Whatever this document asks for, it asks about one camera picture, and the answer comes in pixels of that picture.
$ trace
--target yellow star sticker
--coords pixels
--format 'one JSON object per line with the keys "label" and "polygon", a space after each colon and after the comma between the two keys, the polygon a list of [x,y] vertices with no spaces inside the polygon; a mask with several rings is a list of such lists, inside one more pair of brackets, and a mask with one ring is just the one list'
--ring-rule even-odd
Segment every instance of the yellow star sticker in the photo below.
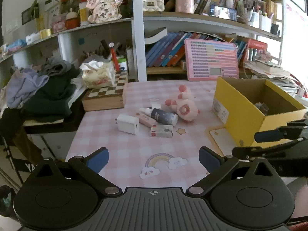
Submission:
{"label": "yellow star sticker", "polygon": [[178,128],[178,130],[176,132],[178,132],[180,135],[186,134],[186,131],[185,131],[184,128]]}

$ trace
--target yellow box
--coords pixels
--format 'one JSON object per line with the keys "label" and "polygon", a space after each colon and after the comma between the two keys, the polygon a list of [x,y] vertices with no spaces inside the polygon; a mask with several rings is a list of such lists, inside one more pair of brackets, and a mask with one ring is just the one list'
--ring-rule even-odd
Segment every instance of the yellow box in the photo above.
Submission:
{"label": "yellow box", "polygon": [[[265,116],[256,102],[269,108]],[[287,122],[304,118],[307,109],[281,88],[266,79],[238,80],[219,78],[213,102],[218,115],[239,146],[269,147],[279,142],[256,143],[254,134],[285,126]]]}

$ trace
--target pink checkered tablecloth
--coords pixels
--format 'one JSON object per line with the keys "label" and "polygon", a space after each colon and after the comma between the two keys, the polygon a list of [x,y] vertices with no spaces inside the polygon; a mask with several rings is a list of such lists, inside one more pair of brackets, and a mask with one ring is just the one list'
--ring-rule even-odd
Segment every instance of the pink checkered tablecloth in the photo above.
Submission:
{"label": "pink checkered tablecloth", "polygon": [[[152,102],[164,104],[178,95],[178,86],[191,89],[201,114],[193,123],[180,118],[172,138],[150,136],[150,128],[140,125],[137,135],[118,131],[115,118],[119,114],[134,116],[140,107]],[[126,187],[182,187],[186,190],[207,175],[200,164],[200,147],[217,151],[205,129],[222,125],[211,111],[216,82],[153,81],[134,82],[127,86],[125,108],[86,112],[72,142],[67,160],[76,155],[88,156],[100,147],[109,151],[109,162],[101,176],[125,190]],[[185,129],[185,134],[176,132]]]}

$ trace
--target pink educational board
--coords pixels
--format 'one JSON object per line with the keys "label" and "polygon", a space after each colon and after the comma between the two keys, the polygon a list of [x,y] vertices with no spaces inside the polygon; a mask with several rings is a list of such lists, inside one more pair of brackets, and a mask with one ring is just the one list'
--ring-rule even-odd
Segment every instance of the pink educational board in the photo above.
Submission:
{"label": "pink educational board", "polygon": [[239,78],[233,43],[185,39],[185,54],[189,81],[216,81],[220,76]]}

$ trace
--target quilted handbag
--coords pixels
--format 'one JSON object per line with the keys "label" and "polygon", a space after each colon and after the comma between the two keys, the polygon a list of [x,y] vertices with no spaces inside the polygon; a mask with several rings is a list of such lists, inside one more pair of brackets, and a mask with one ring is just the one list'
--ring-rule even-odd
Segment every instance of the quilted handbag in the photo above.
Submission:
{"label": "quilted handbag", "polygon": [[142,0],[143,11],[164,11],[164,0]]}

